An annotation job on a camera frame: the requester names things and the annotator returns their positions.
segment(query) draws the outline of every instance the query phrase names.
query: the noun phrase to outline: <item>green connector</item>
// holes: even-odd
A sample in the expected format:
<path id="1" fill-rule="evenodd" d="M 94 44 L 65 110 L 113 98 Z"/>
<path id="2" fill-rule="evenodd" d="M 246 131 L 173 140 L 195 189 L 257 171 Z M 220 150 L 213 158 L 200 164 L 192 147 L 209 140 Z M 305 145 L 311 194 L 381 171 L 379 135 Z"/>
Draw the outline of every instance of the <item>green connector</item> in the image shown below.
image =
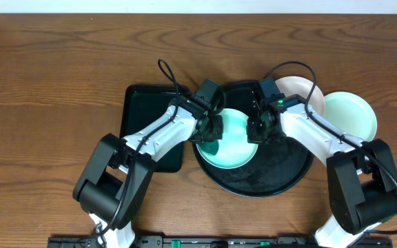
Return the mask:
<path id="1" fill-rule="evenodd" d="M 171 241 L 171 248 L 180 248 L 180 240 Z"/>

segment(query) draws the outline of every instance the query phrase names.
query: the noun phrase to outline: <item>black rectangular tray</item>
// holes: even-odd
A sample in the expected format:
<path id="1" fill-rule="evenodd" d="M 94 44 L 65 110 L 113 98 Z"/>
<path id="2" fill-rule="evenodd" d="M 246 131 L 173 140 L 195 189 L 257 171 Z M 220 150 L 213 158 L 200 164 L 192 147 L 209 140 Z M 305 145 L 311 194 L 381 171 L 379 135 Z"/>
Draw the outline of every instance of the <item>black rectangular tray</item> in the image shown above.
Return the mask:
<path id="1" fill-rule="evenodd" d="M 174 87 L 161 85 L 131 85 L 125 92 L 120 137 L 137 133 L 162 116 Z M 157 162 L 156 172 L 177 172 L 182 166 L 183 143 L 173 147 Z"/>

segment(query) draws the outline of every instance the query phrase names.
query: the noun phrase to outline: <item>white wall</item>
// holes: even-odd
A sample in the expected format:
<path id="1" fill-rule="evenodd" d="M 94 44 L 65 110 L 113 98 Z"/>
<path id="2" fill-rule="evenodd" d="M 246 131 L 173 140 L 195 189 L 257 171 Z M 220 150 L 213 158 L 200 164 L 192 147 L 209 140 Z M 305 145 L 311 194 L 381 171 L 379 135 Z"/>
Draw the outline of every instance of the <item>white wall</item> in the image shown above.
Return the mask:
<path id="1" fill-rule="evenodd" d="M 0 13 L 397 14 L 397 0 L 0 0 Z"/>

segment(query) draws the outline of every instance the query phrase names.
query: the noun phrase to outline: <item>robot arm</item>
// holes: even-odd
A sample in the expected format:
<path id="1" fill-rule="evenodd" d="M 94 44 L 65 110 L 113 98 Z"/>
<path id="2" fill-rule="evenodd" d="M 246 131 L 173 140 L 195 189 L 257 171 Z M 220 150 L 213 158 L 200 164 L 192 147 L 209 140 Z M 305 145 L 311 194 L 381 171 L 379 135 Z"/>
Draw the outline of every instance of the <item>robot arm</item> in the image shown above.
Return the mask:
<path id="1" fill-rule="evenodd" d="M 99 237 L 99 243 L 106 241 L 108 248 L 131 245 L 134 240 L 131 219 L 143 202 L 156 162 L 168 151 L 182 141 L 200 143 L 222 137 L 221 116 L 209 114 L 216 107 L 219 93 L 219 86 L 206 80 L 196 94 L 173 99 L 164 115 L 140 132 L 122 139 L 107 134 L 99 141 L 73 189 L 73 198 L 100 229 L 114 219 L 125 191 L 122 208 L 110 223 L 112 228 Z M 106 172 L 107 166 L 128 174 L 126 181 Z"/>
<path id="2" fill-rule="evenodd" d="M 373 229 L 397 214 L 397 189 L 389 175 L 369 158 L 343 142 L 346 138 L 358 147 L 383 161 L 397 182 L 397 171 L 389 146 L 377 139 L 365 142 L 354 137 L 317 114 L 311 105 L 308 110 L 333 134 L 316 124 L 305 111 L 305 99 L 299 95 L 284 97 L 272 87 L 273 79 L 259 83 L 257 96 L 261 104 L 259 120 L 249 120 L 248 139 L 253 143 L 268 143 L 288 136 L 303 144 L 327 166 L 329 201 L 333 216 L 315 235 L 324 247 L 347 247 L 364 231 Z M 372 174 L 361 184 L 358 175 Z"/>

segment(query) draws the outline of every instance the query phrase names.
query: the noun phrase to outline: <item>mint green bowl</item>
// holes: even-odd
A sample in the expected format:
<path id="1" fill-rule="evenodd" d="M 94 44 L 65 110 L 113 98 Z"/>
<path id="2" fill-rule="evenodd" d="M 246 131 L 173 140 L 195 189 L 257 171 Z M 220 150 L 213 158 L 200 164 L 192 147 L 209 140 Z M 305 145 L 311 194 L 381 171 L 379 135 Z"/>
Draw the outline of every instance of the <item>mint green bowl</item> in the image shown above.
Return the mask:
<path id="1" fill-rule="evenodd" d="M 331 93 L 324 99 L 326 120 L 353 136 L 373 140 L 378 121 L 368 102 L 349 92 Z"/>
<path id="2" fill-rule="evenodd" d="M 257 144 L 247 142 L 247 115 L 225 108 L 221 140 L 196 144 L 200 155 L 211 165 L 222 169 L 234 169 L 246 164 L 255 155 Z"/>

